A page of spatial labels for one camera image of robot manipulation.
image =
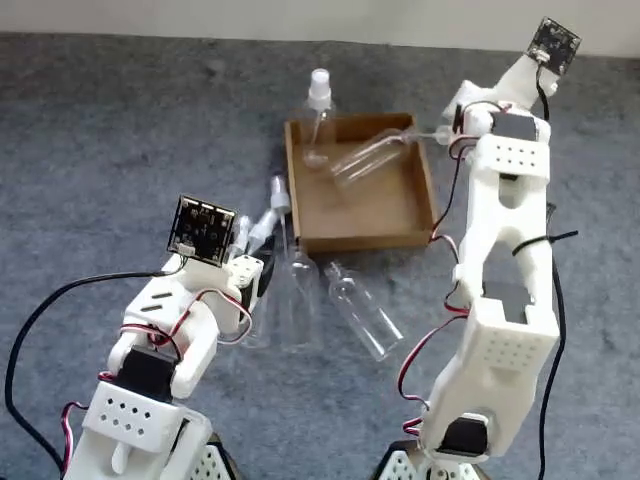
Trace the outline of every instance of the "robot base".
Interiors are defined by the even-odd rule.
[[[434,462],[414,440],[392,443],[370,480],[490,480],[469,463]]]
[[[215,433],[209,439],[189,480],[242,480],[235,461]]]

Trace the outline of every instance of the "white robotic arm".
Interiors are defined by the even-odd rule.
[[[221,445],[210,443],[211,422],[173,399],[191,395],[222,336],[234,343],[251,327],[264,263],[248,255],[219,266],[180,262],[174,255],[165,269],[178,273],[152,279],[127,307],[108,359],[112,379],[98,385],[65,480],[236,479]],[[169,334],[177,358],[157,351],[155,331]]]
[[[531,409],[559,328],[551,246],[535,242],[519,248],[547,234],[551,131],[529,109],[540,91],[555,93],[579,42],[543,19],[528,51],[493,88],[464,81],[443,113],[452,122],[450,145],[464,140],[470,165],[467,230],[453,272],[469,316],[458,350],[423,411],[419,447],[390,449],[374,478],[404,478],[395,475],[398,462],[405,474],[415,470],[416,478],[435,471],[476,480],[471,465],[504,455]],[[501,299],[484,289],[484,262],[497,243],[517,253],[528,291],[530,301],[517,318],[507,318]]]

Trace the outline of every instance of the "brown cardboard tray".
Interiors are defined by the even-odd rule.
[[[331,159],[349,153],[387,128],[415,125],[407,113],[367,114],[336,120]],[[348,189],[339,189],[326,169],[302,161],[297,123],[285,124],[293,229],[309,253],[425,246],[436,218],[431,175],[421,143]]]

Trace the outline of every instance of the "mounting hole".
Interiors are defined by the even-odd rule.
[[[154,310],[162,310],[162,305],[149,305],[140,309],[141,312],[153,312]]]
[[[151,295],[151,298],[153,298],[154,300],[157,300],[159,298],[167,298],[167,297],[171,297],[173,295],[173,293],[171,292],[166,292],[166,293],[156,293],[155,295]]]

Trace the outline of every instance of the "gray carpet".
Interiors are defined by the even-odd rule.
[[[19,325],[55,287],[161,265],[180,193],[258,215],[267,177],[284,168],[282,123],[314,66],[331,70],[342,111],[410,111],[428,128],[463,79],[491,85],[516,58],[332,42],[0,36],[0,370]],[[640,468],[639,72],[639,61],[578,58],[551,100],[554,229],[581,235],[555,247],[569,340],[549,411],[550,480],[635,478]],[[444,202],[453,165],[436,146],[428,151]],[[459,191],[447,225],[458,239]],[[444,319],[444,246],[340,258],[414,339]],[[508,262],[492,255],[487,277],[516,278]],[[78,290],[28,338],[16,399],[58,448],[61,406],[90,399],[143,284]],[[416,412],[394,391],[398,359],[374,364],[324,303],[323,354],[221,348],[188,401],[249,479],[365,479]],[[429,345],[412,385],[430,386],[460,332],[452,326]],[[508,454],[485,464],[494,479],[536,478],[538,407]],[[0,475],[56,478],[4,407],[0,428]]]

